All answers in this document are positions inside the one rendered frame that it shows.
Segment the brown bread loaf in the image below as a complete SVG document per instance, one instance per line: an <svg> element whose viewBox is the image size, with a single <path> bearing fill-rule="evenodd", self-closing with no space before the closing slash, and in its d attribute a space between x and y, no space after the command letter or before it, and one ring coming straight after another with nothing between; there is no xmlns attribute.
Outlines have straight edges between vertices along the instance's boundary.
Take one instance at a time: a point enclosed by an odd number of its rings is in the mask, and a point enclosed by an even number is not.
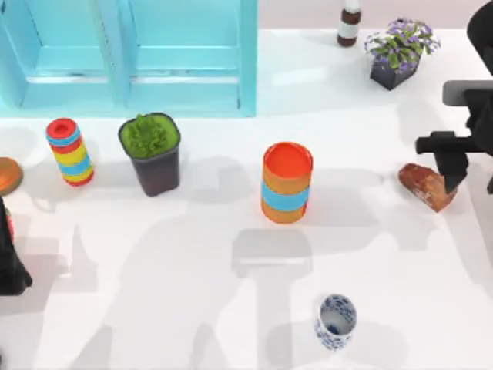
<svg viewBox="0 0 493 370"><path fill-rule="evenodd" d="M441 212L455 198L457 190L445 189L445 178L430 167L407 163L398 171L401 184L436 213Z"/></svg>

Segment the purple flower plant pot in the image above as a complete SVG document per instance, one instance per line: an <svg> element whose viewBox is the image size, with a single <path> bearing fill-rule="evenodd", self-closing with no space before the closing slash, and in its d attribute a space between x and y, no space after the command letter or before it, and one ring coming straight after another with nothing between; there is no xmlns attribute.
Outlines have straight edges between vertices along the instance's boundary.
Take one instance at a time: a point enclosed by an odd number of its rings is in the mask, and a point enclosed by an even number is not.
<svg viewBox="0 0 493 370"><path fill-rule="evenodd" d="M440 47L440 39L425 22L397 18L364 41L364 50L373 59L370 78L391 91L416 73L423 55Z"/></svg>

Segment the brown bottle with white label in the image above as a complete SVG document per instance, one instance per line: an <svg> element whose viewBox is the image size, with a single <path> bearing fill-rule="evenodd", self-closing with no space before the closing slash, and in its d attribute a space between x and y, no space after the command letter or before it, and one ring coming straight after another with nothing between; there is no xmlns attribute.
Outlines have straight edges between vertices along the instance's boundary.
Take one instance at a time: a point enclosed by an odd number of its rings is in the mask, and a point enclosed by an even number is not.
<svg viewBox="0 0 493 370"><path fill-rule="evenodd" d="M340 46L351 47L356 43L361 16L361 0L344 0L337 30L337 43Z"/></svg>

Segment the blue and white cup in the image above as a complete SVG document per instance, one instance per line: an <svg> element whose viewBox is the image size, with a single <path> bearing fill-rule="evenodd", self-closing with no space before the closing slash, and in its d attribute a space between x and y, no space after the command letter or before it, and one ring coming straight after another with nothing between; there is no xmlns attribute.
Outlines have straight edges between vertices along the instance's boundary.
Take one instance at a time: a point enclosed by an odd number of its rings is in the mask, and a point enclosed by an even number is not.
<svg viewBox="0 0 493 370"><path fill-rule="evenodd" d="M351 340L357 325L357 310L343 294L330 294L317 309L314 330L321 344L329 351L343 349Z"/></svg>

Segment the green plant in dark pot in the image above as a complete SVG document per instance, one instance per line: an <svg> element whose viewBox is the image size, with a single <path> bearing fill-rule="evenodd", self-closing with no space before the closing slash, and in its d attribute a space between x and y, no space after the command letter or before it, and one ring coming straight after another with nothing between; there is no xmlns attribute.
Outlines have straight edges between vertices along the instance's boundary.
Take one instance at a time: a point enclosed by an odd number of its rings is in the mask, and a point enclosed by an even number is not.
<svg viewBox="0 0 493 370"><path fill-rule="evenodd" d="M120 126L118 138L146 196L155 197L179 186L181 135L170 116L139 114Z"/></svg>

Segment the light blue rack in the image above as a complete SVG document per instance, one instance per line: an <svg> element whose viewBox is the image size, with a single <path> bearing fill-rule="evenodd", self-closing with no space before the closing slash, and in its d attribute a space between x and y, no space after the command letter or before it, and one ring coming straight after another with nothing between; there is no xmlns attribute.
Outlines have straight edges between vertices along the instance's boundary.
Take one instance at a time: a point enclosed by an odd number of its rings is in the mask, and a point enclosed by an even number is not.
<svg viewBox="0 0 493 370"><path fill-rule="evenodd" d="M0 117L253 116L258 0L0 0Z"/></svg>

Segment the small stack of coloured rings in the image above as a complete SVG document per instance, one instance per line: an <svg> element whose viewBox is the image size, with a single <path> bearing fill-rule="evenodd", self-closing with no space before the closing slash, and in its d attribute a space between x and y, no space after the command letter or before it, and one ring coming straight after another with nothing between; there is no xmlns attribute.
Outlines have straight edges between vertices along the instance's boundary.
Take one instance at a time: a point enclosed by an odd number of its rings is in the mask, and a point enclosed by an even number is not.
<svg viewBox="0 0 493 370"><path fill-rule="evenodd" d="M67 184L80 187L92 180L92 161L79 126L73 119L54 119L47 125L45 137Z"/></svg>

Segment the brown round bread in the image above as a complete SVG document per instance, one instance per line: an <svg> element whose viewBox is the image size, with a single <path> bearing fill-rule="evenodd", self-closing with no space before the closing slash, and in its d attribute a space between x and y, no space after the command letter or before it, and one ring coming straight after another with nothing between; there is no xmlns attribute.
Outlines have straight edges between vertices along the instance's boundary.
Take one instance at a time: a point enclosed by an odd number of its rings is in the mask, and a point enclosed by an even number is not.
<svg viewBox="0 0 493 370"><path fill-rule="evenodd" d="M19 164L10 157L0 157L0 196L15 191L21 184L23 171Z"/></svg>

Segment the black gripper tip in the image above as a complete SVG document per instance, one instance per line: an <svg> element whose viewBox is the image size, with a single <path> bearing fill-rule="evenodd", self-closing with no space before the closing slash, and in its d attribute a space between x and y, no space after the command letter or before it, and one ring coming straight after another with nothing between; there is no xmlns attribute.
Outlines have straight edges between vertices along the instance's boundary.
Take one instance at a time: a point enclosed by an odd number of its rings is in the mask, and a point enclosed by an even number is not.
<svg viewBox="0 0 493 370"><path fill-rule="evenodd" d="M19 296L32 286L32 277L12 241L3 198L0 197L0 297Z"/></svg>

